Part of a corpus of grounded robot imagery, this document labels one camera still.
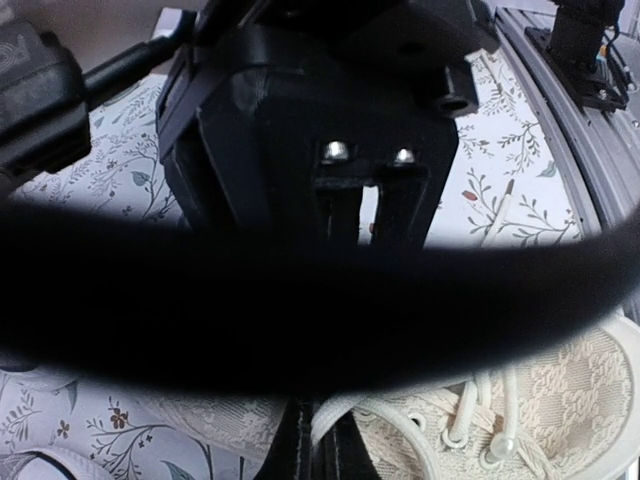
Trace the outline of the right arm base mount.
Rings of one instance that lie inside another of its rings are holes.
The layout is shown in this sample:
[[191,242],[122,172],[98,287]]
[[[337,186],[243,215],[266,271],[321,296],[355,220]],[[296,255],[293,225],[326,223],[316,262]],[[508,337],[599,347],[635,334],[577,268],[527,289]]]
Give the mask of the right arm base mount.
[[611,52],[623,1],[557,1],[551,29],[527,27],[525,35],[580,109],[624,110],[632,84],[627,65]]

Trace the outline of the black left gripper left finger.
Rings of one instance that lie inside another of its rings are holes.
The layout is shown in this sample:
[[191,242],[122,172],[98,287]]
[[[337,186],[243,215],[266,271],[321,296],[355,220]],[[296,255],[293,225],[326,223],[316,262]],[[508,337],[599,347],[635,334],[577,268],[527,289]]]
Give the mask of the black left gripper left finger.
[[311,419],[313,402],[291,398],[268,454],[259,470],[260,480],[309,480],[312,472]]

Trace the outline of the beige sneaker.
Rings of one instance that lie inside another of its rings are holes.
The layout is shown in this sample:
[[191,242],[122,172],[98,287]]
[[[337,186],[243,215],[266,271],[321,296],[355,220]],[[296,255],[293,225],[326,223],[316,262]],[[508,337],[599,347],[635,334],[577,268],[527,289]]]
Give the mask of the beige sneaker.
[[[639,216],[574,244],[362,248],[355,276],[381,322],[325,331],[313,402],[322,438],[352,414],[381,479],[613,479],[639,454],[639,328],[618,302],[639,284]],[[195,401],[291,399],[145,393]]]

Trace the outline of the grey sneaker with white laces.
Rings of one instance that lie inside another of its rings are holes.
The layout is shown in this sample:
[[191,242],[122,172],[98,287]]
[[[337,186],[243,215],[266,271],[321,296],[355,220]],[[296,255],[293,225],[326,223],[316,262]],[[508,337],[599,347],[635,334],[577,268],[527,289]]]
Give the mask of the grey sneaker with white laces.
[[112,480],[94,461],[71,450],[31,449],[1,455],[1,478],[7,480]]

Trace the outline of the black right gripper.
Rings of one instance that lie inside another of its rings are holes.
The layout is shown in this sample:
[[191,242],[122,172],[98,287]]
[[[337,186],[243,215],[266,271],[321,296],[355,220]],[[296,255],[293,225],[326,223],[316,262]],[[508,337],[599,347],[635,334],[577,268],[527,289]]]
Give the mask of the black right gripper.
[[479,105],[482,1],[210,1],[157,103],[188,225],[423,248]]

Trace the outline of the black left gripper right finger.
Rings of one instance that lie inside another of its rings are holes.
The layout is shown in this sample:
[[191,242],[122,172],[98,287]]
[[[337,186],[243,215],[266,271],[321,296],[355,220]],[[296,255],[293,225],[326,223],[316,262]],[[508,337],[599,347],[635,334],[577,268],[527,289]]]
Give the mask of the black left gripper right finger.
[[322,478],[380,480],[352,414],[345,414],[322,438]]

